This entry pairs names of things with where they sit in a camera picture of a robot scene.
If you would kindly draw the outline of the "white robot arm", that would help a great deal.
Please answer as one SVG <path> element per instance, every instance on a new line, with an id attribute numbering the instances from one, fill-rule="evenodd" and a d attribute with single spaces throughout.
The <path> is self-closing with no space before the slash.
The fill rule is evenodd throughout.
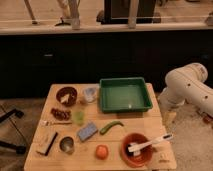
<path id="1" fill-rule="evenodd" d="M 213 117 L 213 88 L 204 84 L 207 77 L 208 71 L 200 63 L 171 70 L 165 76 L 166 87 L 158 97 L 161 107 L 168 111 L 188 101 Z"/>

